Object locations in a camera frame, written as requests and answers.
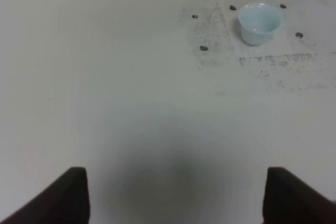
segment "white cup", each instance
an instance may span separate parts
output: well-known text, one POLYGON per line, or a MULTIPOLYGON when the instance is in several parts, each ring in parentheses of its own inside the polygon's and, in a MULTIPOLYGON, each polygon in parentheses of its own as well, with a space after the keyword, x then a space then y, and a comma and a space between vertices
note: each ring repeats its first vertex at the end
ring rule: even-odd
POLYGON ((269 40, 282 24, 277 9, 264 3, 250 3, 238 13, 243 40, 253 46, 269 40))

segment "dark mark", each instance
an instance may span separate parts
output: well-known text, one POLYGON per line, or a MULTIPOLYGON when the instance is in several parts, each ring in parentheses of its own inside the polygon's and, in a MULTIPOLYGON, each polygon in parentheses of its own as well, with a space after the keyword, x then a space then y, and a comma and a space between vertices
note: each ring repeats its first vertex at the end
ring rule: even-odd
POLYGON ((208 51, 209 49, 208 49, 208 47, 200 46, 200 50, 201 50, 201 51, 208 51))
POLYGON ((303 38, 303 34, 302 34, 302 33, 296 33, 295 36, 296 36, 296 37, 299 37, 300 39, 303 38))
POLYGON ((245 57, 240 57, 240 58, 239 58, 239 62, 240 62, 240 65, 243 67, 244 64, 245 64, 245 62, 246 62, 245 57))
POLYGON ((265 56, 265 59, 271 61, 271 66, 275 66, 275 60, 273 55, 265 56))
POLYGON ((293 54, 293 55, 284 55, 287 60, 292 60, 294 62, 304 62, 309 60, 314 60, 312 54, 293 54))
POLYGON ((279 62, 279 65, 283 66, 283 67, 287 66, 287 64, 288 64, 288 62, 286 62, 286 61, 279 62))

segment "stain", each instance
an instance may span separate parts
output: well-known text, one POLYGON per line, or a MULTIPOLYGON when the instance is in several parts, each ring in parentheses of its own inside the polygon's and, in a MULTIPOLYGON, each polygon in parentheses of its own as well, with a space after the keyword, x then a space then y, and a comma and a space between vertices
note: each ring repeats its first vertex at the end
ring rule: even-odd
POLYGON ((273 55, 269 55, 269 56, 265 56, 266 60, 269 60, 271 62, 271 66, 275 66, 275 60, 274 60, 274 56, 273 55))
POLYGON ((210 0, 207 8, 198 6, 198 3, 195 5, 197 9, 193 7, 189 19, 193 14, 197 14, 198 19, 191 22, 188 29, 188 42, 193 54, 202 69, 222 66, 232 60, 233 45, 218 0, 210 0))
POLYGON ((240 57, 239 58, 239 62, 240 62, 240 65, 243 67, 245 65, 245 63, 246 63, 245 57, 240 57))
POLYGON ((294 62, 304 62, 314 60, 313 55, 310 53, 307 54, 293 54, 293 55, 283 55, 287 60, 292 60, 294 62))
POLYGON ((218 91, 216 93, 216 95, 218 95, 219 97, 223 96, 223 95, 226 95, 226 92, 225 91, 218 91))
POLYGON ((205 47, 205 46, 200 46, 200 50, 201 51, 209 51, 208 47, 205 47))
POLYGON ((302 33, 296 33, 295 36, 296 36, 296 37, 299 37, 300 39, 303 38, 303 34, 302 34, 302 33))
POLYGON ((281 61, 281 62, 279 62, 278 64, 279 64, 280 66, 285 67, 285 66, 288 65, 288 62, 286 62, 286 61, 281 61))

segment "plastic cup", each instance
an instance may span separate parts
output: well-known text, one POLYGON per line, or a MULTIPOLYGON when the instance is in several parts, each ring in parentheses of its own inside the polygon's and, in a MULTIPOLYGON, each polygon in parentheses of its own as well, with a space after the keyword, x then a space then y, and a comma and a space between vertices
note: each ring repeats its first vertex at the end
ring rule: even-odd
POLYGON ((281 26, 281 14, 273 6, 264 3, 250 3, 238 13, 243 40, 253 46, 269 40, 281 26))

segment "white surface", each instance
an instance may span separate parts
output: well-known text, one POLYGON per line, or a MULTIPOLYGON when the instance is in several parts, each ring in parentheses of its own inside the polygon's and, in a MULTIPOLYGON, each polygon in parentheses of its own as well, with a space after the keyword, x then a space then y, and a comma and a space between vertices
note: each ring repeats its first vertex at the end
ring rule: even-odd
MULTIPOLYGON (((0 219, 85 166, 91 223, 150 223, 153 205, 131 198, 148 208, 130 214, 122 186, 177 157, 196 171, 182 189, 196 189, 167 201, 190 206, 187 220, 261 223, 269 166, 336 198, 335 0, 0 3, 0 219), (287 5, 260 47, 229 10, 253 1, 287 5)), ((167 180, 151 193, 167 199, 167 180)))

